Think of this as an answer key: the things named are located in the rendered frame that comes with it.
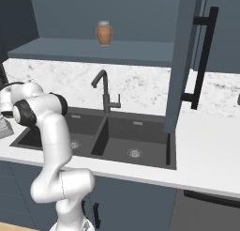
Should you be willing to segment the grey dishwasher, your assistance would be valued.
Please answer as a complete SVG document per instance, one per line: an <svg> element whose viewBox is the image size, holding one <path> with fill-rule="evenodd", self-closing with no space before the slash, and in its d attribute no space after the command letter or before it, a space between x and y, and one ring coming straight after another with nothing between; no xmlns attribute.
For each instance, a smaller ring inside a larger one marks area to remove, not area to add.
<svg viewBox="0 0 240 231"><path fill-rule="evenodd" d="M204 194L240 201L240 198ZM184 190L178 190L169 231L240 231L240 208L185 197Z"/></svg>

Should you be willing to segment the black tap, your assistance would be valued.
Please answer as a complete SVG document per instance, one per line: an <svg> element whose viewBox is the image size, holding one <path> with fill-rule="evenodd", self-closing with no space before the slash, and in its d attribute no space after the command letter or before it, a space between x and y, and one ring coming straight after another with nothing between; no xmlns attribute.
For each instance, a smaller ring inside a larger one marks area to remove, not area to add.
<svg viewBox="0 0 240 231"><path fill-rule="evenodd" d="M92 81L91 86L96 88L98 85L98 82L100 80L103 80L103 111L105 114L109 114L111 112L112 108L120 108L121 107L121 101L118 102L111 102L110 101L110 94L108 92L108 75L107 72L102 69L95 79Z"/></svg>

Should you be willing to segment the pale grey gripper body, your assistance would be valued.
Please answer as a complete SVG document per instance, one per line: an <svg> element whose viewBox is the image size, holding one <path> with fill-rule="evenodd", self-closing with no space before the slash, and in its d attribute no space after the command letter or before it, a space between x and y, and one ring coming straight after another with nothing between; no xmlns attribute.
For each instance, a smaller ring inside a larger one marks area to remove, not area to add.
<svg viewBox="0 0 240 231"><path fill-rule="evenodd" d="M13 134L14 131L11 127L11 124L2 115L0 115L0 139L6 138Z"/></svg>

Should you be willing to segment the grey cabinet shelf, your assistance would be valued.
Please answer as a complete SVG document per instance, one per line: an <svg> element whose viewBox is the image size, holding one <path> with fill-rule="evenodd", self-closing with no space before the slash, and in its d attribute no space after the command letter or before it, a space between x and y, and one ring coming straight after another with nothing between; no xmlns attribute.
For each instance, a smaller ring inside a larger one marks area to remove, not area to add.
<svg viewBox="0 0 240 231"><path fill-rule="evenodd" d="M173 43L113 40L101 46L95 39L37 38L7 54L20 59L169 68Z"/></svg>

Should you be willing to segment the brown canned food jar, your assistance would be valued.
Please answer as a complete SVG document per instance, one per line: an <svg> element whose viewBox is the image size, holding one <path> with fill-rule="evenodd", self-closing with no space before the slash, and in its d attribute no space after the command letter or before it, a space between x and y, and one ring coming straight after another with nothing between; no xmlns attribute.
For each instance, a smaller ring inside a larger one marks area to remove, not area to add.
<svg viewBox="0 0 240 231"><path fill-rule="evenodd" d="M99 21L96 29L97 41L101 46L109 46L113 39L113 29L109 21Z"/></svg>

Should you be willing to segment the grey open cabinet door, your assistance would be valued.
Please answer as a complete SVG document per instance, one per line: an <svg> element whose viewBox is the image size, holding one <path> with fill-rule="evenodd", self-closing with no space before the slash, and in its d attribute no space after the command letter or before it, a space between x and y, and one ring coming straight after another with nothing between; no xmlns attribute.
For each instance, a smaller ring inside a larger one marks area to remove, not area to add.
<svg viewBox="0 0 240 231"><path fill-rule="evenodd" d="M197 27L194 17L200 14L202 0L180 0L173 48L172 69L164 120L164 131L173 133L176 128L189 74Z"/></svg>

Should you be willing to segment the grey closed cabinet door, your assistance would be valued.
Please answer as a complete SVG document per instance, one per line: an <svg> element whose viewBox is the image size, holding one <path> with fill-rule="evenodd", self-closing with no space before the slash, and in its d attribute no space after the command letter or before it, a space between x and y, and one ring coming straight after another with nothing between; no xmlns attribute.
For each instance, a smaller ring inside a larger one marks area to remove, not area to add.
<svg viewBox="0 0 240 231"><path fill-rule="evenodd" d="M201 16L218 7L207 72L240 74L240 0L202 0Z"/></svg>

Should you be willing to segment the dark grey cabinet door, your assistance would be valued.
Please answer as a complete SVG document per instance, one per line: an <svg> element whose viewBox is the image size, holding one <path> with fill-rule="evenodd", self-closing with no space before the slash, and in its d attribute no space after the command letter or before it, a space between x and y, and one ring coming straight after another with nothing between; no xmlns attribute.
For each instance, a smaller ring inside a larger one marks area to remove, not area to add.
<svg viewBox="0 0 240 231"><path fill-rule="evenodd" d="M37 38L32 0L0 0L0 63L10 51Z"/></svg>

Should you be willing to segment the black double sink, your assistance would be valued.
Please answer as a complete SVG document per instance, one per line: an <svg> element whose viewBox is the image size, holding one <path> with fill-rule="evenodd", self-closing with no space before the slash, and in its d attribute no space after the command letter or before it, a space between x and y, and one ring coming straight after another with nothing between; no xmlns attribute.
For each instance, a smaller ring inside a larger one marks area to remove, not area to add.
<svg viewBox="0 0 240 231"><path fill-rule="evenodd" d="M156 168L176 168L175 135L164 117L70 107L65 115L72 155ZM38 127L25 129L15 147L41 150Z"/></svg>

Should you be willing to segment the grey base cabinets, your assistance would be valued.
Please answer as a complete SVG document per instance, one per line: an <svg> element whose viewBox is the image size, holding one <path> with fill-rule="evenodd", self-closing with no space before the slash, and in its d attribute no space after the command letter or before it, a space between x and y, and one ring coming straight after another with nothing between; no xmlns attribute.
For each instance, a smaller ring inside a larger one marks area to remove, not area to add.
<svg viewBox="0 0 240 231"><path fill-rule="evenodd" d="M55 204L37 204L30 186L41 169L0 162L0 222L49 231L57 221ZM169 231L176 190L115 178L97 177L95 189L82 201L95 226L93 205L99 203L96 231Z"/></svg>

